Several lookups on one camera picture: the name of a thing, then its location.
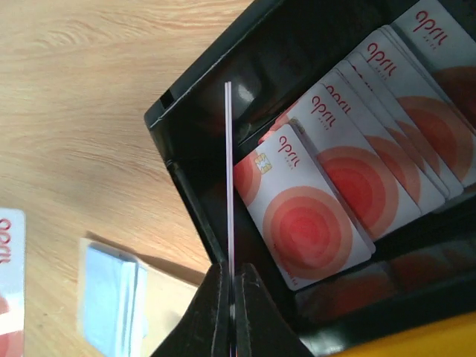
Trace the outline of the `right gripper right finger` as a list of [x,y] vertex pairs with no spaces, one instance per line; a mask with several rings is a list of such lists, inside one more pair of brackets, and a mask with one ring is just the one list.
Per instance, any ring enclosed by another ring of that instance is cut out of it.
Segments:
[[311,356],[279,313],[252,264],[242,266],[234,291],[238,356]]

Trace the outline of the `red white credit card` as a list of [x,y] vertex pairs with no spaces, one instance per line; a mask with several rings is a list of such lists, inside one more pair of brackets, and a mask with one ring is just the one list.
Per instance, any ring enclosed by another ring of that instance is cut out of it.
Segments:
[[25,214],[1,209],[1,355],[24,355]]
[[234,244],[234,165],[233,165],[233,112],[232,83],[225,82],[225,168],[227,198],[227,236],[228,236],[228,272],[230,277],[229,301],[229,344],[230,356],[237,355],[236,318],[235,318],[235,244]]

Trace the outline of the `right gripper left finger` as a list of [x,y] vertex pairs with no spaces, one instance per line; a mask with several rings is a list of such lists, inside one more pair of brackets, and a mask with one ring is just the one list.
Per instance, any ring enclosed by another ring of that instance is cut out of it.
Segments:
[[213,264],[173,331],[155,357],[229,356],[230,276],[228,264]]

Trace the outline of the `beige card holder wallet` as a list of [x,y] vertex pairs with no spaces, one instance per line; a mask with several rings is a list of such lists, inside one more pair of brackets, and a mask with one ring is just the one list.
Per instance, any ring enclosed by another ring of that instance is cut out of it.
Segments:
[[94,234],[78,255],[77,330],[102,356],[151,356],[200,284]]

